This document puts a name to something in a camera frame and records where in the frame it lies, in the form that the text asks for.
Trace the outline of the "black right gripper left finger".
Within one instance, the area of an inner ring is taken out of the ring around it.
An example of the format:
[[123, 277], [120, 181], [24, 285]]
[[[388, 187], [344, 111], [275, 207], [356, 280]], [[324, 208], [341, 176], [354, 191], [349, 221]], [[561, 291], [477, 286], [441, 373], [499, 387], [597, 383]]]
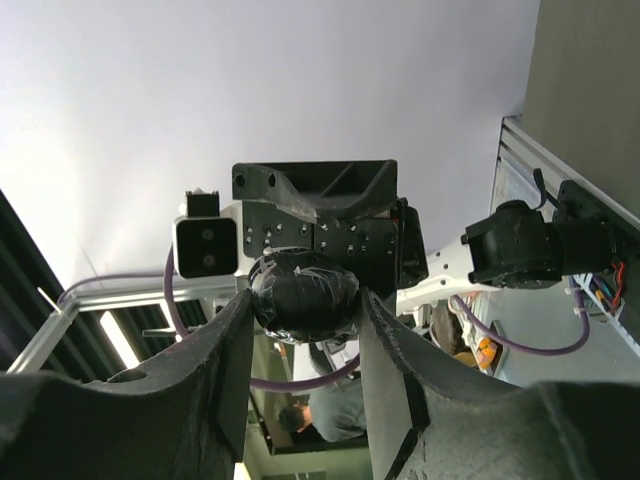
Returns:
[[251, 294], [106, 382], [1, 377], [4, 479], [231, 479], [244, 453]]

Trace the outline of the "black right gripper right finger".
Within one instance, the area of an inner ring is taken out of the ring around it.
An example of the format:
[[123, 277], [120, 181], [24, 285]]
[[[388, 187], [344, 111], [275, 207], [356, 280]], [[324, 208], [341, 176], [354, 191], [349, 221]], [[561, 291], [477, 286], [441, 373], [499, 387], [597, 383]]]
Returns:
[[639, 389], [520, 388], [463, 365], [361, 295], [360, 359], [377, 479], [635, 479]]

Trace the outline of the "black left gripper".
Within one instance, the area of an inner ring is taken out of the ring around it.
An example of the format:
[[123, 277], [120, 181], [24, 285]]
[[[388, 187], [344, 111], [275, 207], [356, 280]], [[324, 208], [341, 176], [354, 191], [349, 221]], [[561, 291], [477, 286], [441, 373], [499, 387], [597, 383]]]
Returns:
[[417, 285], [428, 276], [423, 236], [417, 210], [396, 201], [397, 174], [395, 160], [235, 164], [244, 255], [306, 248], [371, 290]]

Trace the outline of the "black marbled earbud case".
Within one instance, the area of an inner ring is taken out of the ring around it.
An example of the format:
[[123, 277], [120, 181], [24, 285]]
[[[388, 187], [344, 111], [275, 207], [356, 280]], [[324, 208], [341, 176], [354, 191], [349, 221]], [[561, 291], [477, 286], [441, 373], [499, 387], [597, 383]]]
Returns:
[[356, 338], [359, 280], [326, 255], [275, 249], [256, 260], [248, 281], [254, 316], [268, 336], [289, 344]]

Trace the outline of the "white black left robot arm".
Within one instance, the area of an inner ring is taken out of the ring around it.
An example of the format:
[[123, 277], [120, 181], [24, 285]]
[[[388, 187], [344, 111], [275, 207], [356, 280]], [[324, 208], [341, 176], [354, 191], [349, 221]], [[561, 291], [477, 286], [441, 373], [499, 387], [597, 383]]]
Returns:
[[551, 219], [540, 207], [507, 201], [427, 254], [397, 174], [393, 160], [236, 164], [245, 255], [300, 249], [309, 264], [328, 261], [382, 299], [395, 298], [402, 312], [466, 291], [548, 288], [576, 274], [618, 273], [624, 285], [639, 283], [637, 229], [572, 180], [542, 196], [554, 206]]

